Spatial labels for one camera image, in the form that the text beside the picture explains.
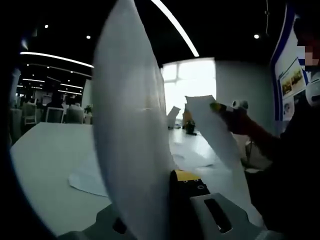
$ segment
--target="small object on table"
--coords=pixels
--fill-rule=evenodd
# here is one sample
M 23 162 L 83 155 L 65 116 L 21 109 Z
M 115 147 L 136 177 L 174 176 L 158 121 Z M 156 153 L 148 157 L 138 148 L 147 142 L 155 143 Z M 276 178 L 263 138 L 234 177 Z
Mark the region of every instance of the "small object on table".
M 184 125 L 184 128 L 186 130 L 186 134 L 196 136 L 197 134 L 194 132 L 195 126 L 196 125 L 195 125 L 194 121 L 192 121 L 192 120 L 187 121 L 186 124 Z

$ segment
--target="person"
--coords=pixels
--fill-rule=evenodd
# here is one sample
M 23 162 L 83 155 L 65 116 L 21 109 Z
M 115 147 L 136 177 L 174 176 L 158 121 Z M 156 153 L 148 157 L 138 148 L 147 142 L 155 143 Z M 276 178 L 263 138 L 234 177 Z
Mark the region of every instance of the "person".
M 46 121 L 46 115 L 47 115 L 48 108 L 63 109 L 64 107 L 62 106 L 62 102 L 63 102 L 63 100 L 61 99 L 61 94 L 59 94 L 58 92 L 54 92 L 51 97 L 51 102 L 49 102 L 43 110 L 41 120 L 43 122 Z
M 317 230 L 320 169 L 320 28 L 306 18 L 298 18 L 293 29 L 298 45 L 305 46 L 305 70 L 312 72 L 306 95 L 295 106 L 285 132 L 280 137 L 271 135 L 241 109 L 221 113 L 231 132 L 248 135 L 272 161 L 264 171 L 245 173 L 251 203 L 269 230 L 290 237 L 299 231 Z M 310 98 L 308 87 L 312 84 Z
M 70 106 L 68 107 L 68 109 L 70 109 L 70 110 L 83 110 L 80 102 L 81 102 L 81 99 L 78 96 L 76 96 L 75 98 L 70 98 L 69 99 Z

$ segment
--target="black ceiling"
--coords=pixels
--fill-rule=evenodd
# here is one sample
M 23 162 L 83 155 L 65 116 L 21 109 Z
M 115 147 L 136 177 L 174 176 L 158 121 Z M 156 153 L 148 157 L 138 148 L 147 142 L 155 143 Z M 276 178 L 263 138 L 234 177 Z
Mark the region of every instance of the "black ceiling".
M 162 2 L 184 28 L 200 57 L 265 65 L 269 63 L 279 39 L 285 14 L 283 1 L 268 1 L 266 34 L 266 0 Z M 135 0 L 135 3 L 160 66 L 194 58 L 178 31 L 151 0 Z M 21 50 L 92 64 L 95 46 L 108 13 L 108 6 L 96 1 L 86 5 L 46 7 L 42 14 L 36 16 L 32 33 L 25 35 L 28 49 Z M 92 74 L 90 67 L 44 56 L 21 55 L 20 62 L 21 78 L 29 79 L 34 74 L 36 79 L 51 77 L 66 83 L 70 80 L 73 85 L 83 87 L 85 79 L 90 79 Z

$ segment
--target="poster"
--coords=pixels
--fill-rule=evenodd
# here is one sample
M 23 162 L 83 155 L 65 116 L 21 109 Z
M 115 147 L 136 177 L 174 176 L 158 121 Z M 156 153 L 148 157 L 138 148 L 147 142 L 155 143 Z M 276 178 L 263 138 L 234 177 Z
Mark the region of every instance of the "poster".
M 295 101 L 293 96 L 283 100 L 283 121 L 290 121 L 295 113 Z
M 280 77 L 282 98 L 285 99 L 291 95 L 301 91 L 305 86 L 306 82 L 302 68 L 296 59 L 288 70 Z
M 306 90 L 303 90 L 296 95 L 293 96 L 294 106 L 297 106 L 300 100 L 304 100 L 306 98 Z

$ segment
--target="wall poster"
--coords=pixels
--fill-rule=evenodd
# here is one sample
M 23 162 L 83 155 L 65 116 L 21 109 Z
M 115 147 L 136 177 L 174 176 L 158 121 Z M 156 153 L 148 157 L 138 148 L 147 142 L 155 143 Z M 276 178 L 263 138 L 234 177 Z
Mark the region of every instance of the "wall poster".
M 303 70 L 297 58 L 280 76 L 279 81 L 282 93 L 282 120 L 290 121 L 295 112 L 295 102 L 306 87 Z

